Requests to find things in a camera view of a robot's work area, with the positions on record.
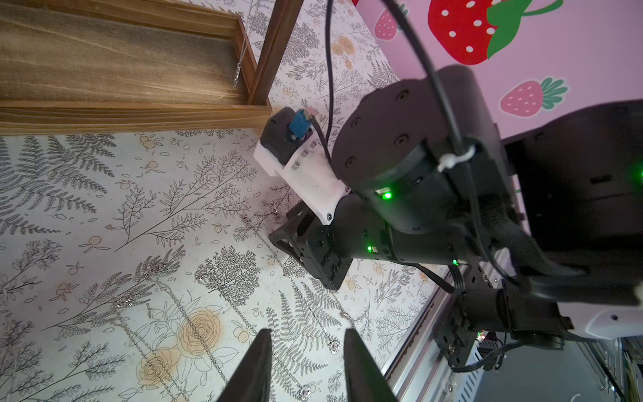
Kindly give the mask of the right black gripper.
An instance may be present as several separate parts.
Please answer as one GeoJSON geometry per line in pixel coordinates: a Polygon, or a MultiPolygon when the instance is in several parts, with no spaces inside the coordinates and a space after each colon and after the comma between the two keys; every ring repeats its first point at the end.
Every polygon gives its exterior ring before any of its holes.
{"type": "Polygon", "coordinates": [[[289,212],[286,223],[270,236],[271,243],[297,261],[328,290],[338,291],[353,259],[341,256],[332,228],[323,225],[303,202],[289,212]]]}

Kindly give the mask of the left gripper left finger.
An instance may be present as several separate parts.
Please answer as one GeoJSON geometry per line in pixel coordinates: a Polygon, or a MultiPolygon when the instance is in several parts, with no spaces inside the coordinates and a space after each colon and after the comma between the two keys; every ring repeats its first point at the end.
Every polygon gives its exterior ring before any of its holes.
{"type": "Polygon", "coordinates": [[[263,328],[242,358],[217,402],[267,402],[272,372],[271,330],[263,328]]]}

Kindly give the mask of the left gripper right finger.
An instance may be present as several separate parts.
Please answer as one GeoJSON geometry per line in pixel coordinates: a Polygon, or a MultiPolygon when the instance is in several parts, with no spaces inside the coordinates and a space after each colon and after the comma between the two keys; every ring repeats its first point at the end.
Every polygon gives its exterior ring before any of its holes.
{"type": "Polygon", "coordinates": [[[348,402],[396,402],[378,365],[359,333],[347,329],[343,346],[348,402]]]}

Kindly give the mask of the wooden jewelry display stand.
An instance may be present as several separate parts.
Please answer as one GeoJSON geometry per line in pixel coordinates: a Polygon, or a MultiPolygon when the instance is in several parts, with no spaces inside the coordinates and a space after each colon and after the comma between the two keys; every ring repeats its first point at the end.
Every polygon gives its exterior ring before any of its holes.
{"type": "Polygon", "coordinates": [[[240,16],[183,1],[4,1],[4,135],[261,128],[299,1],[261,54],[240,16]]]}

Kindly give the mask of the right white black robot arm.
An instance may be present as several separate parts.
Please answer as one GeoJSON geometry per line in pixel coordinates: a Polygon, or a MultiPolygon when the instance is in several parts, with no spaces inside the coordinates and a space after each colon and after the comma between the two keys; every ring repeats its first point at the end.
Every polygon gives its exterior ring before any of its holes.
{"type": "Polygon", "coordinates": [[[363,97],[334,144],[304,112],[269,120],[256,159],[301,200],[271,243],[331,290],[356,259],[447,266],[444,348],[480,331],[550,349],[641,335],[641,125],[597,106],[505,147],[473,72],[436,69],[385,8],[425,77],[363,97]]]}

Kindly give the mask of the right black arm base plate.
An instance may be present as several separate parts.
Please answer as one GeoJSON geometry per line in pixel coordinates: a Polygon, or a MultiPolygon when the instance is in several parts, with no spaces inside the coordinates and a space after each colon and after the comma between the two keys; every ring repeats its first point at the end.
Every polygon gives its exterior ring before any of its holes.
{"type": "Polygon", "coordinates": [[[477,370],[495,370],[505,357],[504,346],[484,347],[480,352],[480,330],[471,330],[462,302],[456,299],[439,318],[434,338],[453,373],[467,374],[477,370]]]}

